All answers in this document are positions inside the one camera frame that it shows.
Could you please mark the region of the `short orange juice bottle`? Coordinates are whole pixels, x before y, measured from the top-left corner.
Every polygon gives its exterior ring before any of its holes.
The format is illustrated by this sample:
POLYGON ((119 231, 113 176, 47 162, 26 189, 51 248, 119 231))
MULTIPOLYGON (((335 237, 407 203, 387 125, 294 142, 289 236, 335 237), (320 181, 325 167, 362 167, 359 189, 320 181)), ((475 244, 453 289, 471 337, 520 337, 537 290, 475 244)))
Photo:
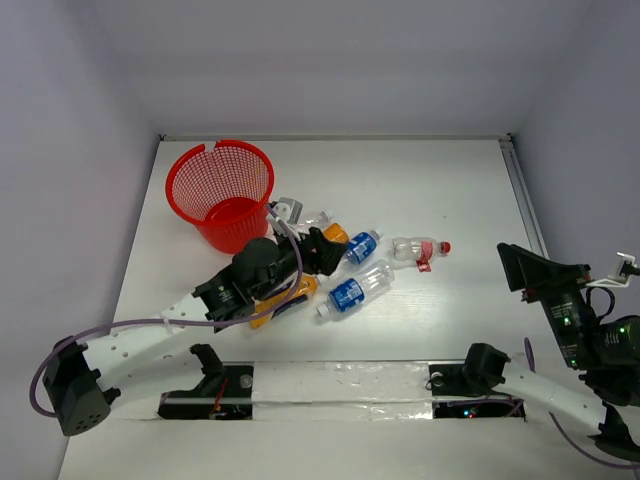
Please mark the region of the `short orange juice bottle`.
POLYGON ((323 230, 325 238, 331 242, 346 244, 350 238, 345 229, 338 223, 332 223, 323 230))

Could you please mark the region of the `small blue label bottle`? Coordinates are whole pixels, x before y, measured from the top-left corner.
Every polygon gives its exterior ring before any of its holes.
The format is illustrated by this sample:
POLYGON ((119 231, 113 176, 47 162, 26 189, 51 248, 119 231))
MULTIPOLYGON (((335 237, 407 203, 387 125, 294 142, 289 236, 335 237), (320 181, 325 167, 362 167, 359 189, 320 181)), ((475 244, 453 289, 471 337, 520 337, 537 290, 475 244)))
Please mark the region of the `small blue label bottle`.
POLYGON ((367 260, 378 247, 383 234, 378 230, 358 233, 347 243, 344 259, 351 265, 360 265, 367 260))

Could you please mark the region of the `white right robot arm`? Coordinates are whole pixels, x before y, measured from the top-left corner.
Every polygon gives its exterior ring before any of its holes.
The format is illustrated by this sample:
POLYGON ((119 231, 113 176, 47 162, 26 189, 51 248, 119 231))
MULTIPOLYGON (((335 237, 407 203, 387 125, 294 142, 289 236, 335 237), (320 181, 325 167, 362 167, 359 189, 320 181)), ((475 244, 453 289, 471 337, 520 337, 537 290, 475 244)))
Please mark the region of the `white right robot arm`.
POLYGON ((497 390, 543 405, 592 428, 600 451, 628 462, 639 460, 639 446, 619 413, 639 404, 639 318, 604 322, 591 306, 596 289, 625 288, 638 275, 631 255, 618 254, 609 275, 590 276, 587 264, 561 264, 515 244, 497 251, 508 287, 526 303, 540 303, 565 365, 592 390, 583 395, 515 363, 486 343, 470 346, 460 368, 462 384, 479 395, 497 390))

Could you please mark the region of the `clear bottle red cap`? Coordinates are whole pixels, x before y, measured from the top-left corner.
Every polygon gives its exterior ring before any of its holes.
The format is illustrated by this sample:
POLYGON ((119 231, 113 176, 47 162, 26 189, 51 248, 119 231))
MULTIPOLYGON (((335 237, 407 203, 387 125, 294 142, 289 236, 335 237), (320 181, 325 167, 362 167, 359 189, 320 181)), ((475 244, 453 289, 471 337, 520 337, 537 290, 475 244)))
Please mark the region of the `clear bottle red cap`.
POLYGON ((431 272, 435 260, 446 257, 451 252, 448 241, 430 237, 396 237, 392 239, 391 245, 391 263, 394 267, 415 266, 421 273, 431 272))

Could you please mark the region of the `large blue label clear bottle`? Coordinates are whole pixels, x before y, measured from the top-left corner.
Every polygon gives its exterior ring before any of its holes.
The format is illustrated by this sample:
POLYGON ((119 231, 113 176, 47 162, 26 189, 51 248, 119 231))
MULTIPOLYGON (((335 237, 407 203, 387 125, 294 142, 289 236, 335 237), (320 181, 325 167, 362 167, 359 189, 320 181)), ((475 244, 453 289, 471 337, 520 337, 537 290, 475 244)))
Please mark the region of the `large blue label clear bottle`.
POLYGON ((316 321, 344 320, 387 293, 395 272, 386 260, 378 260, 357 273, 327 280, 325 299, 316 306, 316 321))

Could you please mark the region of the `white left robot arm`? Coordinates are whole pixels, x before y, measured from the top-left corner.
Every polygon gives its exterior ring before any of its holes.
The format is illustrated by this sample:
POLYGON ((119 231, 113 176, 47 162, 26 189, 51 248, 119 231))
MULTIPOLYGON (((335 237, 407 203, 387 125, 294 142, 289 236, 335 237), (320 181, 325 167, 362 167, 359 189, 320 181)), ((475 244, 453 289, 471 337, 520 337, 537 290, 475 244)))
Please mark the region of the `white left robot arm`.
POLYGON ((115 322, 58 341, 33 381, 43 384, 52 406, 47 416, 73 437, 103 422, 113 409, 133 400, 168 356, 187 351, 198 361, 187 383, 170 394, 224 396, 232 375, 213 348, 212 336, 247 323, 256 305, 277 291, 294 292, 305 276, 329 276, 347 251, 312 227, 285 229, 274 239, 250 240, 230 263, 178 302, 172 313, 115 322))

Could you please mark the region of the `clear plastic bottle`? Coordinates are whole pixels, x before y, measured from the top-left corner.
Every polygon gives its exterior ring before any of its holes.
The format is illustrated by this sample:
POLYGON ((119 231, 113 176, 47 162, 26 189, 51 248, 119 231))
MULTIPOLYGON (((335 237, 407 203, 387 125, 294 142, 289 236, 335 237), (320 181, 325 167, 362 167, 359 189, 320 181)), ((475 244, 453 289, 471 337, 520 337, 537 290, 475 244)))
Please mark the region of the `clear plastic bottle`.
POLYGON ((324 230, 332 224, 333 215, 329 211, 312 211, 301 215, 297 223, 297 230, 308 233, 311 227, 324 230))

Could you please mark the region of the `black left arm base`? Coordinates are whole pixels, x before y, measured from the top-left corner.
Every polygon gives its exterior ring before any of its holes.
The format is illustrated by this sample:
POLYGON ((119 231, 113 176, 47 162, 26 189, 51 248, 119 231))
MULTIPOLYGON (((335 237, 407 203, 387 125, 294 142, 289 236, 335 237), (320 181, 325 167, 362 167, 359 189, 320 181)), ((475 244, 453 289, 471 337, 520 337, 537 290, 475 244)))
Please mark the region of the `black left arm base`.
POLYGON ((224 364, 209 344, 190 353, 201 363, 202 378, 189 390, 162 395, 157 414, 164 420, 251 420, 253 364, 224 364))

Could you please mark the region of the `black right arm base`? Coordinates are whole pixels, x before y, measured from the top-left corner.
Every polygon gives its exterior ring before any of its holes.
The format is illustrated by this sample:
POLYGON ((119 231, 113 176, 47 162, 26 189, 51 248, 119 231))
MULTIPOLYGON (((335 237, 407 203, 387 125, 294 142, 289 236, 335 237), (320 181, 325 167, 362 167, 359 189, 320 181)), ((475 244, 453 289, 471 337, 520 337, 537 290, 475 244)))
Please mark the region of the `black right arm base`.
POLYGON ((463 377, 461 364, 430 364, 425 389, 431 394, 434 419, 526 419, 522 399, 483 387, 475 391, 463 377))

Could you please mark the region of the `long orange juice bottle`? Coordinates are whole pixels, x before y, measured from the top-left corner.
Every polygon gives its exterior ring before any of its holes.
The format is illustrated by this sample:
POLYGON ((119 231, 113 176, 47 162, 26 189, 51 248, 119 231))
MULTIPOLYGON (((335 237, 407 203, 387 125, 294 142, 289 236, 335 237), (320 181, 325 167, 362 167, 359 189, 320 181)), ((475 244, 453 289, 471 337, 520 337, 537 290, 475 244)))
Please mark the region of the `long orange juice bottle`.
POLYGON ((272 292, 265 300, 258 301, 254 314, 257 318, 249 322, 252 329, 259 329, 270 320, 292 308, 308 303, 317 293, 323 280, 319 275, 303 274, 298 287, 289 294, 295 281, 291 280, 272 292))

